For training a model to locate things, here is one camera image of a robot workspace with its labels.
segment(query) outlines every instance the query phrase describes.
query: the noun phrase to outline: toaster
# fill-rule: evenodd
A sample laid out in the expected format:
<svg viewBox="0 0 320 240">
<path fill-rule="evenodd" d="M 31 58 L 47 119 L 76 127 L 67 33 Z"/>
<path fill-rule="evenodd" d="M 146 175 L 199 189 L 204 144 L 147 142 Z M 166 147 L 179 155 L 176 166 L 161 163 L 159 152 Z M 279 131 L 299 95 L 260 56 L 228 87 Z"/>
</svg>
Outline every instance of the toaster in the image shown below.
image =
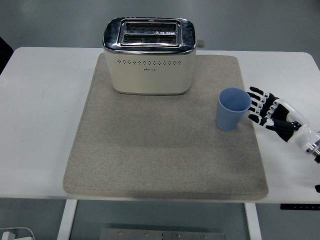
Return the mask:
<svg viewBox="0 0 320 240">
<path fill-rule="evenodd" d="M 112 86 L 124 94 L 181 95 L 192 82 L 194 25 L 182 18 L 119 17 L 103 35 Z"/>
</svg>

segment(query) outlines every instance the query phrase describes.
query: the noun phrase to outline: plastic cup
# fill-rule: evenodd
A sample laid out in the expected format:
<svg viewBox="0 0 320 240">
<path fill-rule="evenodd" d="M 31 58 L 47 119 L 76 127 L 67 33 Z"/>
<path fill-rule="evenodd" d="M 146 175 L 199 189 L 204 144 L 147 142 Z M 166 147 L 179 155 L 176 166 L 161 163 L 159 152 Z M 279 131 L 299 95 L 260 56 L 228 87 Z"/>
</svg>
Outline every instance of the plastic cup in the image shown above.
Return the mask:
<svg viewBox="0 0 320 240">
<path fill-rule="evenodd" d="M 222 90 L 216 110 L 217 127 L 223 131 L 235 129 L 250 106 L 251 97 L 246 91 L 237 87 Z"/>
</svg>

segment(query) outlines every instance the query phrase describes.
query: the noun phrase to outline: robotic hand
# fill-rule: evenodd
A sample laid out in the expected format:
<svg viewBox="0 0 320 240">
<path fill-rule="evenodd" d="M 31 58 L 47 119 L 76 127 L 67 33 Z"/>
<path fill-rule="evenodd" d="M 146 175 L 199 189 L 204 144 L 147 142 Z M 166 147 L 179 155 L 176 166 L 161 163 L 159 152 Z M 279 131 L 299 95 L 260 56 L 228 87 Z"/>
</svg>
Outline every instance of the robotic hand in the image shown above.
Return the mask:
<svg viewBox="0 0 320 240">
<path fill-rule="evenodd" d="M 248 92 L 254 114 L 248 117 L 266 129 L 275 131 L 287 143 L 296 144 L 302 151 L 312 154 L 320 163 L 320 135 L 309 127 L 309 121 L 283 99 L 270 92 L 251 86 Z"/>
</svg>

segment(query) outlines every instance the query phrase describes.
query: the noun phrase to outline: white table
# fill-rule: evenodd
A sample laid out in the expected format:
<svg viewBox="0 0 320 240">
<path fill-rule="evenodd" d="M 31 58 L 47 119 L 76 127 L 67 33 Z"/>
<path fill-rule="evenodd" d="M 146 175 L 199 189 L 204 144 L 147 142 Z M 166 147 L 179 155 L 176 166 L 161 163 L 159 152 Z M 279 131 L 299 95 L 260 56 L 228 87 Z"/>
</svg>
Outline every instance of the white table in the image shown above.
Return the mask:
<svg viewBox="0 0 320 240">
<path fill-rule="evenodd" d="M 71 195 L 63 176 L 102 48 L 22 47 L 0 76 L 0 197 L 109 198 Z M 320 71 L 303 52 L 203 51 L 239 60 L 246 90 L 286 99 L 320 130 Z M 320 203 L 320 165 L 254 126 L 269 194 L 258 203 Z"/>
</svg>

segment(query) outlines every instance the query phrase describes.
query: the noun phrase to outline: gray felt mat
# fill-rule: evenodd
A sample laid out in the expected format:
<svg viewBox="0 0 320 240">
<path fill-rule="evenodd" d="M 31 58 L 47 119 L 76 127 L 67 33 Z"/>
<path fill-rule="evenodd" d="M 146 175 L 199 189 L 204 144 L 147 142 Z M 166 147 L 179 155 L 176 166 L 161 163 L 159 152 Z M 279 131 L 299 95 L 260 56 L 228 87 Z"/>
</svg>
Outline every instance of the gray felt mat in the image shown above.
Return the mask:
<svg viewBox="0 0 320 240">
<path fill-rule="evenodd" d="M 115 91 L 98 58 L 67 163 L 67 193 L 117 198 L 258 200 L 268 186 L 252 122 L 216 127 L 217 98 L 243 88 L 237 58 L 197 55 L 183 95 Z"/>
</svg>

